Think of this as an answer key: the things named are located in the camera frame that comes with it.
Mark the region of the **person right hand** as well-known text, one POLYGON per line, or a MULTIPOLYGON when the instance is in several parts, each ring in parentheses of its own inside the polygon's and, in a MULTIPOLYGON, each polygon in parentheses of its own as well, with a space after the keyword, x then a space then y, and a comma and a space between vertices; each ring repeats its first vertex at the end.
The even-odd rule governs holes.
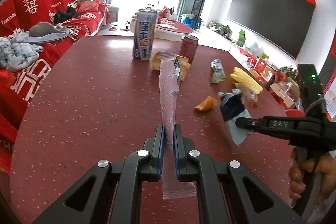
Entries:
POLYGON ((315 167, 315 159, 310 159, 302 165, 297 164, 297 151, 294 148, 291 152, 293 164, 289 170, 289 197, 292 200, 301 198, 306 185, 301 178, 301 172, 321 173, 323 175, 321 189, 317 198, 317 205, 326 201, 335 192, 335 159, 329 153, 319 158, 315 167))

